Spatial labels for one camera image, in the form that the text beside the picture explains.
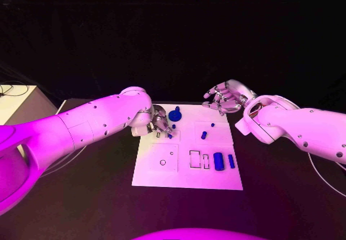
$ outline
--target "black wire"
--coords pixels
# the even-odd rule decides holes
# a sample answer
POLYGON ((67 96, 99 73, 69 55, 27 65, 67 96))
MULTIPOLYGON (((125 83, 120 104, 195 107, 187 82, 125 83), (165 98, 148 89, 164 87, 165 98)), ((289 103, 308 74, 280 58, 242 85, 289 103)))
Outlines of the black wire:
POLYGON ((1 87, 1 94, 0 94, 0 96, 17 97, 17 96, 24 95, 24 94, 27 93, 27 91, 28 91, 28 86, 27 86, 22 82, 20 82, 20 81, 14 81, 14 80, 0 82, 0 87, 1 87), (9 94, 5 94, 5 93, 7 93, 14 87, 12 87, 12 85, 9 84, 9 89, 7 89, 7 90, 4 91, 1 85, 5 84, 5 83, 11 83, 11 82, 14 82, 14 83, 20 83, 20 84, 22 84, 22 85, 25 86, 25 91, 24 91, 24 93, 21 93, 21 94, 18 94, 18 95, 9 95, 9 94))

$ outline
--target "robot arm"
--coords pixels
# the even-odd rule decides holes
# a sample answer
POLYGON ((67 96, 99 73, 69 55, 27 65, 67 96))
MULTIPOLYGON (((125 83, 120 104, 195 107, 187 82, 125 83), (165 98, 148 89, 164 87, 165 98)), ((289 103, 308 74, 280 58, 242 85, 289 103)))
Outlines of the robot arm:
POLYGON ((279 137, 288 138, 299 150, 346 164, 346 114, 314 108, 299 108, 278 95, 256 94, 234 80, 213 87, 213 102, 203 106, 233 113, 243 106, 242 119, 234 127, 243 135, 270 144, 279 137))
POLYGON ((96 99, 57 115, 0 126, 0 215, 31 189, 50 164, 126 126, 132 136, 168 128, 164 109, 139 87, 96 99), (21 145, 25 161, 17 146, 21 145))

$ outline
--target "black table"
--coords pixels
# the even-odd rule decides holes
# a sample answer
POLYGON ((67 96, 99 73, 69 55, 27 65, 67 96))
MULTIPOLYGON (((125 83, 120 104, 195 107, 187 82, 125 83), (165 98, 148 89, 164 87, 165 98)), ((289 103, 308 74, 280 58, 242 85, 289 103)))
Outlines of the black table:
MULTIPOLYGON (((86 101, 69 99, 61 111, 86 101)), ((175 228, 223 229, 270 240, 344 239, 346 198, 288 139, 266 145, 240 134, 240 117, 240 112, 227 114, 243 191, 131 186, 139 138, 126 127, 38 179, 0 216, 0 239, 128 240, 175 228)), ((346 193, 341 169, 311 157, 346 193)))

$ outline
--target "blue object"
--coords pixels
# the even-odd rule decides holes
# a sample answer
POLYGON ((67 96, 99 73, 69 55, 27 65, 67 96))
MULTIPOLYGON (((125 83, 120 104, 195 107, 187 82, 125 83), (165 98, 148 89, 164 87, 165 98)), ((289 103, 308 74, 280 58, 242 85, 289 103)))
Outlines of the blue object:
POLYGON ((236 166, 234 166, 233 156, 230 154, 227 155, 227 160, 229 160, 230 168, 234 169, 236 166))
POLYGON ((216 152, 213 154, 213 165, 214 165, 214 170, 216 171, 223 171, 224 170, 223 158, 221 158, 221 153, 220 152, 216 152))
POLYGON ((171 122, 177 122, 181 119, 181 113, 180 113, 178 106, 174 108, 172 111, 168 112, 167 118, 171 122))
POLYGON ((201 133, 201 139, 204 140, 205 139, 205 136, 207 136, 207 132, 205 131, 203 131, 203 133, 201 133))

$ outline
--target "robotic hand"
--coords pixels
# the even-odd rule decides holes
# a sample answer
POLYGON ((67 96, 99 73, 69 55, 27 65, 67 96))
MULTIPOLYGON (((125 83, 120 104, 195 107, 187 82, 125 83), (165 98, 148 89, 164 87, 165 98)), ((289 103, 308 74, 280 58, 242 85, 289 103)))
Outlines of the robotic hand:
POLYGON ((201 105, 221 116, 243 106, 242 119, 234 124, 243 135, 252 133, 265 144, 285 137, 304 152, 346 164, 346 114, 299 108, 278 95, 257 96, 233 79, 217 84, 203 98, 211 94, 213 101, 201 105))
POLYGON ((25 196, 51 163, 126 126, 132 136, 172 131, 164 109, 135 86, 57 115, 0 126, 0 215, 25 196))

